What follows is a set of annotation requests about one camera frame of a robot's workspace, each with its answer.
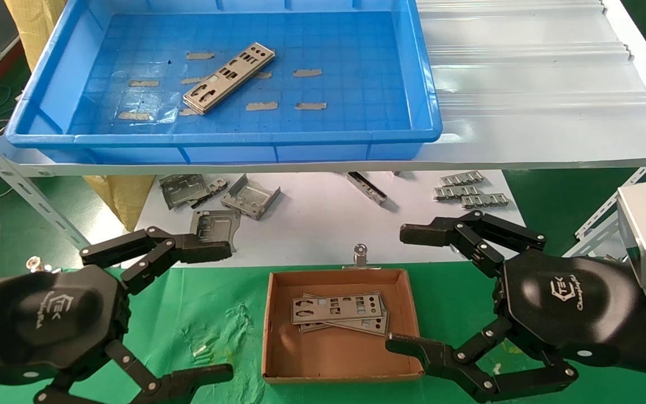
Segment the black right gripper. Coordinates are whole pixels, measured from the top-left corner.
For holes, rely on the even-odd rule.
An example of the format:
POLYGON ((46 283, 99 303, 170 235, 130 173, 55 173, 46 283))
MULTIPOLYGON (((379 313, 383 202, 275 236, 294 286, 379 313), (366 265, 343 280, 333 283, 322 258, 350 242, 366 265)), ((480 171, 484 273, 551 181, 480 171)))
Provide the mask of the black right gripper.
POLYGON ((578 378, 563 358, 646 373, 646 295, 630 266, 546 255, 545 235, 481 210, 425 225, 405 223, 400 241, 451 246, 487 278, 500 277, 502 313, 510 320, 494 320, 458 348, 400 333, 389 333, 385 341, 388 351, 416 358, 424 374, 456 383, 474 401, 563 391, 578 378), (521 254, 505 262, 491 244, 521 254), (521 350, 542 357, 543 368, 488 374, 477 365, 510 331, 521 350))

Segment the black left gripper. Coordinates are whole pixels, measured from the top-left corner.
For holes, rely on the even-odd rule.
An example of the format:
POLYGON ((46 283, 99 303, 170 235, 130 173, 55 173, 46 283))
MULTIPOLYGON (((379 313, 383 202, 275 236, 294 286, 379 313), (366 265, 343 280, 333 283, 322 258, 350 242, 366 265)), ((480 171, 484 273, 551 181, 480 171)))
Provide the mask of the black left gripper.
POLYGON ((69 389, 109 360, 140 388, 130 403, 190 403, 199 388, 230 381, 229 364, 155 378, 121 340, 131 316, 127 293, 139 294, 176 263, 214 263, 232 255, 228 241, 149 227, 85 246, 80 258, 89 266, 77 271, 0 278, 0 384, 54 378, 34 396, 35 403, 97 403, 69 389), (122 286, 100 269, 134 258, 138 261, 121 274, 122 286))

